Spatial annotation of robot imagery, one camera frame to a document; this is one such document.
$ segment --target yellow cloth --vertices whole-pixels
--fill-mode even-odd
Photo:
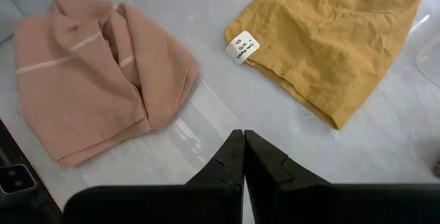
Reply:
[[[261,48],[246,63],[341,129],[393,63],[420,0],[254,0],[225,31]]]

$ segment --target black device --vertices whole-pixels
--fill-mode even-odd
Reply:
[[[331,184],[254,131],[235,130],[182,186],[105,186],[74,195],[64,223],[438,223],[437,185]]]
[[[62,223],[62,213],[0,120],[0,224]]]

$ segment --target clothing label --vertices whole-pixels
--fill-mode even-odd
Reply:
[[[232,39],[226,47],[226,52],[236,64],[242,65],[259,48],[260,43],[248,31],[242,31]]]

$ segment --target white stripe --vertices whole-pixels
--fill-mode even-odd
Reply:
[[[131,63],[131,61],[133,61],[134,58],[134,56],[129,56],[128,58],[125,58],[124,60],[122,60],[122,62],[119,63],[119,67],[123,68],[127,66],[129,63]]]
[[[101,32],[96,32],[94,35],[86,38],[85,40],[83,40],[81,42],[79,42],[78,44],[76,44],[75,46],[72,47],[71,52],[73,53],[77,49],[79,49],[80,47],[82,47],[82,46],[92,42],[93,40],[97,39],[100,36],[100,34],[101,34]],[[55,60],[50,60],[48,62],[36,63],[34,65],[30,65],[30,66],[26,66],[26,67],[21,67],[21,68],[17,69],[15,72],[17,74],[22,74],[22,73],[29,72],[29,71],[32,71],[32,70],[35,70],[35,69],[40,69],[40,68],[43,68],[43,67],[51,67],[51,66],[58,65],[60,63],[66,62],[66,61],[72,59],[74,56],[75,55],[69,55],[69,56],[66,56],[66,57],[63,57],[63,58],[58,58],[58,59],[55,59]]]
[[[27,66],[27,67],[21,67],[21,68],[19,68],[16,71],[16,73],[17,74],[22,74],[22,73],[25,73],[25,72],[28,72],[28,71],[32,71],[32,70],[35,70],[35,69],[40,69],[42,67],[55,66],[55,65],[58,65],[60,63],[65,62],[65,61],[68,61],[68,60],[72,59],[73,57],[74,57],[74,55],[70,55],[70,56],[66,56],[64,58],[58,58],[58,59],[55,59],[55,60],[51,60],[49,62],[37,63],[37,64],[30,65],[30,66]]]
[[[73,48],[71,49],[70,52],[74,52],[77,49],[79,49],[80,47],[86,45],[87,43],[92,42],[93,40],[97,39],[100,34],[101,34],[101,32],[96,32],[95,34],[91,35],[90,37],[86,38],[85,40],[79,42],[77,45],[73,46]]]

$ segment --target white table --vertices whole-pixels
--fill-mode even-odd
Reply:
[[[14,1],[25,15],[42,14],[50,4]],[[395,64],[341,131],[329,128],[253,68],[228,58],[223,31],[251,0],[111,1],[137,6],[175,35],[195,55],[201,73],[188,104],[169,127],[64,170],[17,113],[13,44],[5,42],[0,47],[0,118],[61,207],[90,186],[185,183],[235,128],[254,129],[330,182],[438,182],[431,167],[440,155],[440,89],[416,62],[427,57],[431,61],[419,66],[440,70],[432,50],[440,43],[435,36],[440,0],[422,1]],[[253,222],[247,195],[243,218]]]

